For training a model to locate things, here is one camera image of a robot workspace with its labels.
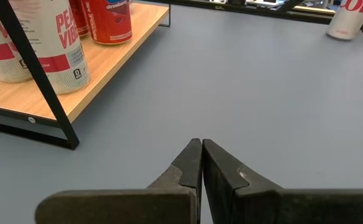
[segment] wooden shelf board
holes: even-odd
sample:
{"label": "wooden shelf board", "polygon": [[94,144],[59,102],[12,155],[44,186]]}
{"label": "wooden shelf board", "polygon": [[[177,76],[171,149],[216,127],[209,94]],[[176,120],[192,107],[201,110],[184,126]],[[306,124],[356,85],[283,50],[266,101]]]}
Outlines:
{"label": "wooden shelf board", "polygon": [[[133,37],[127,43],[110,46],[96,44],[90,37],[82,39],[90,82],[80,91],[58,96],[70,122],[77,118],[168,14],[168,7],[133,3]],[[33,80],[13,84],[0,83],[0,108],[55,119]]]}

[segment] red soda can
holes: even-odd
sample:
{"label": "red soda can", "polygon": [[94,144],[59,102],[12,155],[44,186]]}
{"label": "red soda can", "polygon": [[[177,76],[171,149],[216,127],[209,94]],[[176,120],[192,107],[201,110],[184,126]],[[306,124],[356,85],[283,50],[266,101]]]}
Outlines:
{"label": "red soda can", "polygon": [[88,26],[83,13],[83,2],[82,0],[69,0],[69,4],[76,22],[77,32],[80,37],[84,37],[88,34]]}
{"label": "red soda can", "polygon": [[84,0],[90,32],[100,44],[121,44],[132,36],[129,0]]}

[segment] blue-gray tabletop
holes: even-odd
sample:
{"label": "blue-gray tabletop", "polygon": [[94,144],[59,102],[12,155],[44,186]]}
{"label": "blue-gray tabletop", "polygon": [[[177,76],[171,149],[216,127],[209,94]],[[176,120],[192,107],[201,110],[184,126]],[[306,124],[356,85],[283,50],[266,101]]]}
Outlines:
{"label": "blue-gray tabletop", "polygon": [[[211,138],[284,188],[363,188],[363,35],[175,6],[74,122],[76,151],[0,134],[0,224],[45,197],[145,188]],[[204,193],[202,223],[212,223]]]}

